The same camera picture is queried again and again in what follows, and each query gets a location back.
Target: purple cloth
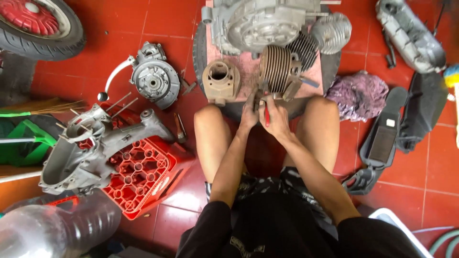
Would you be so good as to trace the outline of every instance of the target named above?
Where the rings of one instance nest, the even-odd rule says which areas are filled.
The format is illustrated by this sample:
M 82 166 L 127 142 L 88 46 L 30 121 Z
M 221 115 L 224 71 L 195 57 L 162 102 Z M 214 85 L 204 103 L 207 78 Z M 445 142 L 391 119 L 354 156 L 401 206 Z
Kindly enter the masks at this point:
M 340 120 L 364 121 L 378 116 L 386 106 L 387 84 L 376 75 L 361 71 L 337 76 L 325 97 L 338 104 Z

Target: person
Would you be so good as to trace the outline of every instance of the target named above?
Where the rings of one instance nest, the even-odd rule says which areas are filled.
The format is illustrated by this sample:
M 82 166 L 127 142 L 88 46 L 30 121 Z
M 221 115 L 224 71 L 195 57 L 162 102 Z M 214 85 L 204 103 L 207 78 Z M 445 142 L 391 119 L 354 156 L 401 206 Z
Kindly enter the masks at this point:
M 195 114 L 208 204 L 181 236 L 176 257 L 418 257 L 401 230 L 361 217 L 331 175 L 340 128 L 335 102 L 311 98 L 294 134 L 286 109 L 271 96 L 265 125 L 264 101 L 253 110 L 255 93 L 242 109 L 233 139 L 215 105 Z M 246 173 L 247 138 L 258 122 L 287 151 L 279 178 Z

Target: green hose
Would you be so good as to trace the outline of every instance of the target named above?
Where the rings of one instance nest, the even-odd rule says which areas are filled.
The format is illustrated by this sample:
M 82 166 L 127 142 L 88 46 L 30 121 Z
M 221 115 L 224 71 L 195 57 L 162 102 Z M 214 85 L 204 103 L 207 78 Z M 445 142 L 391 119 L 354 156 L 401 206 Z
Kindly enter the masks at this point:
M 459 236 L 459 230 L 453 230 L 453 231 L 450 231 L 450 232 L 447 232 L 445 234 L 443 234 L 441 237 L 439 237 L 437 239 L 437 241 L 435 241 L 435 243 L 433 243 L 432 247 L 430 248 L 429 250 L 429 253 L 431 255 L 435 254 L 435 252 L 438 250 L 438 248 L 445 242 L 447 241 L 448 239 L 450 239 L 451 237 L 454 237 L 454 236 Z M 452 240 L 447 249 L 446 249 L 446 255 L 445 257 L 446 258 L 452 258 L 453 257 L 453 250 L 454 248 L 456 247 L 456 245 L 459 243 L 459 237 L 456 237 L 454 240 Z

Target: dirty hands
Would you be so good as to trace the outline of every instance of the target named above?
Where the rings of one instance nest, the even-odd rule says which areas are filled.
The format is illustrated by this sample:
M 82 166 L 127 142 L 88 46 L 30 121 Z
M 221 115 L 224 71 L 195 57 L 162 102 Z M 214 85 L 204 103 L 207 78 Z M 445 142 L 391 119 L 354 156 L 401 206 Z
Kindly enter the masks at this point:
M 252 93 L 247 98 L 244 107 L 242 108 L 242 117 L 241 117 L 241 124 L 239 125 L 240 129 L 246 130 L 247 132 L 252 129 L 254 125 L 256 125 L 259 121 L 259 114 L 258 110 L 253 110 L 254 108 L 254 99 L 255 95 L 257 94 L 257 87 L 252 90 Z
M 266 117 L 264 112 L 265 105 L 268 105 L 269 112 L 268 127 L 266 127 Z M 290 137 L 291 132 L 288 124 L 288 112 L 284 107 L 276 106 L 272 95 L 266 96 L 266 104 L 264 101 L 260 101 L 258 112 L 260 113 L 261 125 L 266 129 L 266 131 L 268 131 L 268 133 L 272 134 L 279 143 L 282 144 L 284 140 L 287 140 Z

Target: black shorts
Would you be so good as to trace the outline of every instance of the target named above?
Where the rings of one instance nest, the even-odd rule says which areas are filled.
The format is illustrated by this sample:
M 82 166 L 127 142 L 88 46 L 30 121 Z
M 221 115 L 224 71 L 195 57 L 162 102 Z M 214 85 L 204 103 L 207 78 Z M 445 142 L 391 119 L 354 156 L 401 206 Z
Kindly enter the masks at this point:
M 205 182 L 205 186 L 207 201 L 209 201 L 212 184 Z M 318 225 L 335 238 L 338 237 L 336 227 L 332 224 L 330 217 L 325 214 L 314 196 L 306 188 L 296 167 L 283 167 L 279 178 L 256 178 L 243 174 L 236 193 L 235 202 L 243 200 L 250 195 L 262 193 L 282 193 L 291 195 L 294 198 L 301 198 L 305 205 L 311 208 Z

